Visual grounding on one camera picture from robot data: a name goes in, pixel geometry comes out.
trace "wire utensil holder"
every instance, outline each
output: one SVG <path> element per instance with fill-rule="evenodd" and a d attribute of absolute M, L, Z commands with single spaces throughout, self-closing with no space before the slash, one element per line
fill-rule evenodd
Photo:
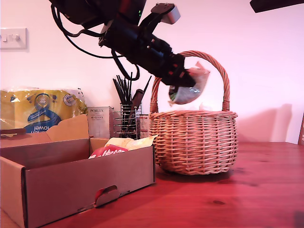
<path fill-rule="evenodd" d="M 114 137 L 139 139 L 139 115 L 142 104 L 131 111 L 131 105 L 120 104 L 120 111 L 114 111 Z"/>

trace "light switch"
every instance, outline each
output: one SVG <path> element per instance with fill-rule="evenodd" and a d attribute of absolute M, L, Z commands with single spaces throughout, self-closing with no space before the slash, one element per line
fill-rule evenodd
<path fill-rule="evenodd" d="M 1 50 L 27 49 L 26 28 L 1 28 Z"/>

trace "red packaging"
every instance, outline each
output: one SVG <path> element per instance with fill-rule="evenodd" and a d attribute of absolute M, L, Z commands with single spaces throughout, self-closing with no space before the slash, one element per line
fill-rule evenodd
<path fill-rule="evenodd" d="M 98 148 L 97 150 L 95 150 L 91 154 L 89 159 L 104 157 L 104 156 L 108 156 L 108 155 L 116 154 L 116 153 L 124 153 L 126 151 L 128 151 L 128 150 L 125 149 L 125 148 L 122 148 L 122 147 L 119 147 L 119 146 L 114 146 L 114 145 L 109 145 L 109 146 L 101 147 L 101 148 Z"/>

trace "wooden table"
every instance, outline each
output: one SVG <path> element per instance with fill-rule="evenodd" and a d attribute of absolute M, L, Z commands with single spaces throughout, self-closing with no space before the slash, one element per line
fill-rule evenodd
<path fill-rule="evenodd" d="M 228 173 L 157 169 L 155 185 L 45 227 L 304 227 L 304 147 L 241 143 Z"/>

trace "wicker basket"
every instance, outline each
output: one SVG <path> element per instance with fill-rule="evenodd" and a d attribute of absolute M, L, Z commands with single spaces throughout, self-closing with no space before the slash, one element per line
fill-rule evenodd
<path fill-rule="evenodd" d="M 164 170 L 187 175 L 227 172 L 235 163 L 238 138 L 235 118 L 229 111 L 229 79 L 225 69 L 212 56 L 198 51 L 182 52 L 185 57 L 209 61 L 224 81 L 223 109 L 211 111 L 172 111 L 158 113 L 157 93 L 161 78 L 155 78 L 150 104 L 150 135 L 156 163 Z"/>

